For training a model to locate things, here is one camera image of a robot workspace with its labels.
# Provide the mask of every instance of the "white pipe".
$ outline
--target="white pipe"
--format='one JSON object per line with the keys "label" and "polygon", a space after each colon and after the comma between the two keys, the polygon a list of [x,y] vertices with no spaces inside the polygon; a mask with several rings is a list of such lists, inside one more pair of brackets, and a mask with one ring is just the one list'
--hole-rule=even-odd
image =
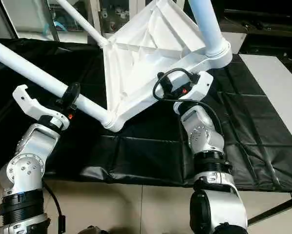
{"label": "white pipe", "polygon": [[97,30],[90,25],[90,23],[83,18],[83,16],[66,0],[57,0],[57,2],[62,6],[63,9],[68,12],[68,14],[75,19],[81,26],[82,28],[87,31],[92,38],[98,43],[98,45],[102,48],[104,45],[108,44],[108,40],[104,38],[102,35],[97,32]]}
{"label": "white pipe", "polygon": [[225,50],[223,36],[211,0],[188,0],[199,30],[204,37],[207,56],[213,57]]}
{"label": "white pipe", "polygon": [[[68,87],[2,44],[0,44],[0,62],[60,98]],[[75,104],[81,111],[97,119],[102,125],[112,122],[113,115],[109,111],[83,95],[78,97]]]}

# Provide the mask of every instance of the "white plastic part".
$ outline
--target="white plastic part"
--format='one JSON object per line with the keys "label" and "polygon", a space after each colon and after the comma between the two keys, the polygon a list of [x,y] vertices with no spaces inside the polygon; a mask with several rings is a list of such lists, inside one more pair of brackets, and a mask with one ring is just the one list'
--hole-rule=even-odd
{"label": "white plastic part", "polygon": [[[158,72],[181,67],[199,73],[229,64],[230,43],[221,35],[210,0],[201,1],[209,14],[203,32],[172,0],[154,0],[108,39],[103,49],[107,109],[117,118],[127,121],[157,101],[152,87]],[[169,78],[174,89],[188,81],[182,72]],[[157,92],[162,95],[161,87]]]}
{"label": "white plastic part", "polygon": [[23,112],[36,120],[39,120],[41,116],[52,116],[51,122],[59,128],[63,125],[62,130],[66,130],[69,127],[68,118],[57,111],[42,106],[36,99],[32,99],[26,92],[27,88],[28,86],[25,84],[19,85],[13,92],[13,98]]}
{"label": "white plastic part", "polygon": [[68,3],[66,0],[56,0],[63,9],[65,9],[69,15],[74,18],[82,28],[87,31],[93,39],[98,43],[100,47],[103,47],[108,44],[108,40],[104,38],[97,30],[82,17],[82,15]]}
{"label": "white plastic part", "polygon": [[[199,75],[200,77],[197,84],[195,84],[187,94],[185,94],[184,96],[181,96],[179,100],[192,99],[195,101],[200,101],[207,95],[209,88],[213,82],[213,76],[203,71],[201,71]],[[173,105],[173,110],[178,115],[180,114],[178,110],[180,105],[181,105],[181,102],[179,101],[174,103]]]}
{"label": "white plastic part", "polygon": [[[59,98],[63,96],[68,88],[67,85],[30,63],[23,57],[17,55],[2,44],[0,44],[0,62]],[[75,104],[80,110],[101,122],[103,126],[110,128],[110,123],[113,122],[114,118],[112,113],[83,95],[79,95]]]}

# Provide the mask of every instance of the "floor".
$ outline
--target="floor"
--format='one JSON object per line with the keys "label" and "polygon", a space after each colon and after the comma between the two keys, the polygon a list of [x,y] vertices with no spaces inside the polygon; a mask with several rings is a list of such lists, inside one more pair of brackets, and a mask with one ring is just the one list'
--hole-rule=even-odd
{"label": "floor", "polygon": [[[34,32],[17,32],[19,38],[38,39],[38,40],[54,40],[53,36],[48,32],[47,35]],[[87,32],[57,32],[61,42],[77,42],[87,44]]]}
{"label": "floor", "polygon": [[[190,234],[189,198],[192,189],[47,181],[66,215],[66,233],[89,225],[111,234]],[[288,199],[285,193],[241,192],[248,217]],[[44,192],[45,210],[52,219],[49,234],[57,233],[57,210]],[[255,224],[249,234],[292,234],[292,209]]]}

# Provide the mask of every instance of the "black plastic sheet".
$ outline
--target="black plastic sheet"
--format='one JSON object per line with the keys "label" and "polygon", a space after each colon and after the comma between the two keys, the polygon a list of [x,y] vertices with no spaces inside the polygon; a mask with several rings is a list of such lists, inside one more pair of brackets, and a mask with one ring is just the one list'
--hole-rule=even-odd
{"label": "black plastic sheet", "polygon": [[[96,46],[38,40],[1,40],[66,84],[106,107],[104,61]],[[226,157],[241,190],[292,191],[292,136],[238,56],[225,69],[209,71],[214,82],[203,100],[218,114]],[[55,97],[0,64],[0,168],[34,122],[12,99],[27,84],[46,105]],[[172,103],[156,103],[112,133],[78,111],[47,161],[46,177],[107,183],[190,187],[193,160],[187,135]]]}

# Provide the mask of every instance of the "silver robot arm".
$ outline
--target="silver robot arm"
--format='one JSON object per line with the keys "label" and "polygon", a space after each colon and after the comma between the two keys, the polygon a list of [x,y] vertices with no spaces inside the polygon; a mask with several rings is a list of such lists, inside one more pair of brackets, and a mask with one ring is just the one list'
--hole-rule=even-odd
{"label": "silver robot arm", "polygon": [[[43,210],[42,177],[47,158],[59,141],[61,131],[69,126],[76,109],[74,101],[80,85],[68,87],[52,108],[45,108],[26,92],[26,85],[18,86],[13,97],[25,114],[35,118],[18,142],[13,158],[0,170],[3,187],[0,215],[3,226],[0,234],[45,234],[50,219]],[[59,230],[64,233],[64,216],[59,217]]]}
{"label": "silver robot arm", "polygon": [[[194,99],[195,85],[180,99]],[[216,132],[205,109],[195,102],[176,102],[174,111],[188,135],[194,155],[194,193],[190,201],[190,226],[200,234],[246,234],[247,214],[224,159],[224,139]]]}

